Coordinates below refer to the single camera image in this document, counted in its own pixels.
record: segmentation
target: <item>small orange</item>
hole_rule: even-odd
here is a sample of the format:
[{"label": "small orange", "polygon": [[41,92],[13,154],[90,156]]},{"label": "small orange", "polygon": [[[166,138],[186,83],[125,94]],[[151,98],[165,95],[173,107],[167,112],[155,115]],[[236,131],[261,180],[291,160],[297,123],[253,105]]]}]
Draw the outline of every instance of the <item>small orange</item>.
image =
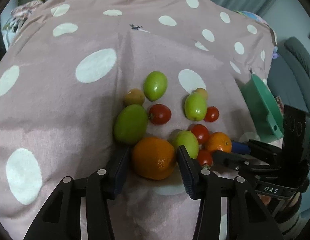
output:
[{"label": "small orange", "polygon": [[222,132],[215,132],[209,136],[209,139],[205,144],[205,149],[211,153],[216,150],[231,153],[232,142],[226,134]]},{"label": "small orange", "polygon": [[165,179],[176,166],[174,147],[166,140],[146,137],[140,140],[132,152],[132,168],[147,179]]}]

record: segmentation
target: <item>silver rivet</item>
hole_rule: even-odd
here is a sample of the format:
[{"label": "silver rivet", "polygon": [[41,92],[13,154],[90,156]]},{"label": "silver rivet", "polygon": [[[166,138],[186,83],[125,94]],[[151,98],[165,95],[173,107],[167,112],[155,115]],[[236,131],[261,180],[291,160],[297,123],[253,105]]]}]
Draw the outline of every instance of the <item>silver rivet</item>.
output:
[{"label": "silver rivet", "polygon": [[100,170],[97,171],[98,175],[105,175],[106,173],[107,173],[107,171],[104,170],[104,169],[100,169]]},{"label": "silver rivet", "polygon": [[243,183],[243,182],[245,181],[245,179],[244,179],[243,177],[241,177],[241,176],[238,176],[238,177],[236,178],[236,180],[237,180],[239,183]]},{"label": "silver rivet", "polygon": [[208,169],[202,169],[200,171],[203,175],[209,175],[211,172]]},{"label": "silver rivet", "polygon": [[65,177],[65,178],[63,178],[63,182],[64,182],[64,183],[68,183],[68,182],[70,182],[71,180],[72,180],[71,177]]}]

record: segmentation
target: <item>bed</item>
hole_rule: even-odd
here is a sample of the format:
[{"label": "bed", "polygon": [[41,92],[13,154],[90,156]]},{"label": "bed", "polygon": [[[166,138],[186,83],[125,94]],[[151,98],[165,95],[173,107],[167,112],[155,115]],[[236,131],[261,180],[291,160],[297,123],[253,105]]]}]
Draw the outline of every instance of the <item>bed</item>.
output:
[{"label": "bed", "polygon": [[[48,0],[0,63],[0,223],[23,239],[61,178],[105,165],[121,98],[153,70],[168,77],[159,102],[173,117],[148,133],[186,129],[180,101],[198,87],[220,109],[211,131],[255,133],[239,87],[251,71],[267,79],[274,40],[267,25],[209,0]],[[116,239],[190,239],[199,203],[177,170],[163,182],[131,174],[109,205]]]}]

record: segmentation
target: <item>wall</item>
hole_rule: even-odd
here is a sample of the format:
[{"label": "wall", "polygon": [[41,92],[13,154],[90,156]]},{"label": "wall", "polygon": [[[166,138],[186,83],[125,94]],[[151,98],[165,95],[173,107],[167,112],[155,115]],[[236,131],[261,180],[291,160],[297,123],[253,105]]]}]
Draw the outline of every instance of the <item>wall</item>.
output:
[{"label": "wall", "polygon": [[276,0],[263,19],[275,30],[278,44],[295,36],[310,53],[310,18],[298,0]]}]

